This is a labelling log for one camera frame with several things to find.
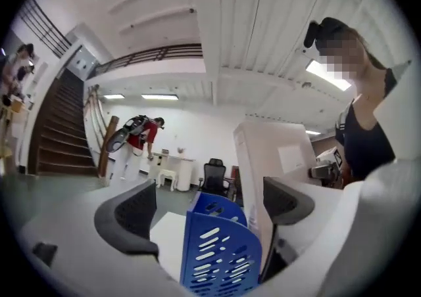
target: fluorescent light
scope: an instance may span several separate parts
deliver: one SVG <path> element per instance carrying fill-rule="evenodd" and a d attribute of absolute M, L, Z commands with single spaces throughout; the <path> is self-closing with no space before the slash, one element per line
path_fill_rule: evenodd
<path fill-rule="evenodd" d="M 144 94 L 142 97 L 145 100 L 167 100 L 167 101 L 178 101 L 177 95 L 152 95 L 152 94 Z"/>
<path fill-rule="evenodd" d="M 310 131 L 310 130 L 306 130 L 305 132 L 307 132 L 309 135 L 320 135 L 321 132 L 315 132 L 315 131 Z"/>
<path fill-rule="evenodd" d="M 117 99 L 123 99 L 124 96 L 121 94 L 115 94 L 115 95 L 104 95 L 104 97 L 108 100 L 117 100 Z"/>
<path fill-rule="evenodd" d="M 320 64 L 319 62 L 315 60 L 311 60 L 310 64 L 305 69 L 309 73 L 314 74 L 318 76 L 319 78 L 326 80 L 327 82 L 330 82 L 331 84 L 338 87 L 342 91 L 347 90 L 351 86 L 351 84 L 348 81 L 334 79 L 331 76 L 329 76 L 328 71 L 326 70 L 324 65 Z"/>

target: blue plastic organizer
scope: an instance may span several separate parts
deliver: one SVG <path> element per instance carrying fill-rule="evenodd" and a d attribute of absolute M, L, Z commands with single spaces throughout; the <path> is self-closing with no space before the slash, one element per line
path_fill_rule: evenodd
<path fill-rule="evenodd" d="M 198 296 L 241 296 L 258 285 L 261 258 L 241 208 L 198 192 L 187 211 L 180 283 Z"/>

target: person on stairs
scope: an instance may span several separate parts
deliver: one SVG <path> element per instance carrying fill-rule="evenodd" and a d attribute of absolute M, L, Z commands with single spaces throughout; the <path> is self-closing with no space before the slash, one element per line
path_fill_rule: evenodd
<path fill-rule="evenodd" d="M 112 169 L 110 185 L 117 185 L 123 177 L 127 181 L 135 181 L 140 170 L 140 161 L 144 144 L 147 143 L 148 159 L 152 160 L 152 146 L 158 129 L 163 128 L 164 119 L 161 117 L 149 120 L 139 135 L 130 135 L 116 157 Z"/>
<path fill-rule="evenodd" d="M 18 86 L 16 76 L 20 67 L 28 67 L 29 59 L 34 58 L 34 45 L 28 43 L 21 45 L 15 54 L 5 56 L 0 61 L 1 79 L 0 86 L 2 91 L 14 89 Z"/>

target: balcony railing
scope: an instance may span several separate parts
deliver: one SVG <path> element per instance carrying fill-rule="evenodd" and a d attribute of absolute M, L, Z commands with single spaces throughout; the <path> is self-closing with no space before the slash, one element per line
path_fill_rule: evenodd
<path fill-rule="evenodd" d="M 131 64 L 168 60 L 171 58 L 203 58 L 202 45 L 200 43 L 173 45 L 126 55 L 125 57 L 116 58 L 115 60 L 97 66 L 89 78 L 110 72 L 117 68 L 127 67 Z"/>
<path fill-rule="evenodd" d="M 35 0 L 26 0 L 19 17 L 52 52 L 61 58 L 72 45 L 42 11 Z"/>

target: white pants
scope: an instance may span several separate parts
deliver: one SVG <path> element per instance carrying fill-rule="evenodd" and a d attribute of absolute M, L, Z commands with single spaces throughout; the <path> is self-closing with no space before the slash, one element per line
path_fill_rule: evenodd
<path fill-rule="evenodd" d="M 112 169 L 110 186 L 119 184 L 122 177 L 126 181 L 135 181 L 137 179 L 142 153 L 142 150 L 131 146 L 129 143 L 124 144 L 120 148 Z"/>

